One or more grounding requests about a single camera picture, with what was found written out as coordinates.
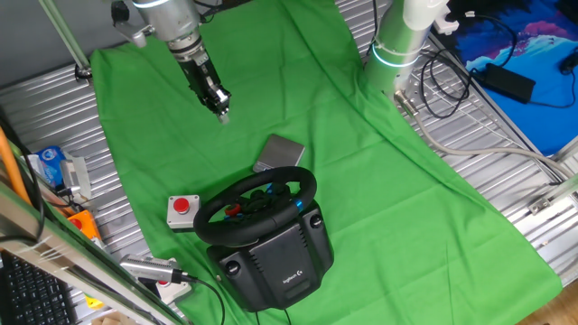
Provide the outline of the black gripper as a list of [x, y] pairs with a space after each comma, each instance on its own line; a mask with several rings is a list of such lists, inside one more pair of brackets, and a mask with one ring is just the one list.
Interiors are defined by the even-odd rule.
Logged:
[[222, 124], [227, 124], [230, 93], [221, 85], [209, 54], [205, 50], [199, 50], [188, 60], [180, 61], [179, 65], [190, 89], [195, 92], [202, 105], [217, 116]]

